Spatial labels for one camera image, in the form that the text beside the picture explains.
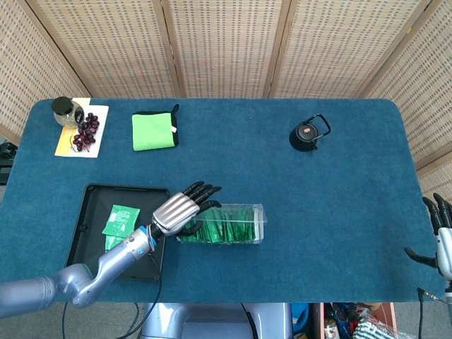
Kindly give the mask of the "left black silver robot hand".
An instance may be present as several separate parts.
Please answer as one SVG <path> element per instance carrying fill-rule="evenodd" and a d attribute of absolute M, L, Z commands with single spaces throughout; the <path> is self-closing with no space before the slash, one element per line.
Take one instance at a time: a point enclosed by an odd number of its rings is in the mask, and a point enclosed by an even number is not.
<path fill-rule="evenodd" d="M 148 236 L 158 240 L 161 237 L 187 236 L 196 232 L 184 230 L 186 224 L 210 208 L 220 208 L 222 205 L 218 201 L 208 199 L 221 189 L 221 186 L 199 181 L 173 195 L 153 212 L 151 223 L 146 227 Z"/>

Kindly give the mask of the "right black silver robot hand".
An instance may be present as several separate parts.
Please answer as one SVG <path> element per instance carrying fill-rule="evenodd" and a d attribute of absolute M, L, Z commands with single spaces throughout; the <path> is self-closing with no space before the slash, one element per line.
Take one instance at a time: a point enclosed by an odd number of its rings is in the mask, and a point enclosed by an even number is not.
<path fill-rule="evenodd" d="M 434 193 L 433 197 L 435 202 L 427 197 L 423 197 L 422 201 L 430 214 L 436 240 L 435 257 L 420 256 L 409 247 L 405 247 L 404 251 L 413 261 L 436 268 L 451 282 L 451 204 L 438 193 Z"/>

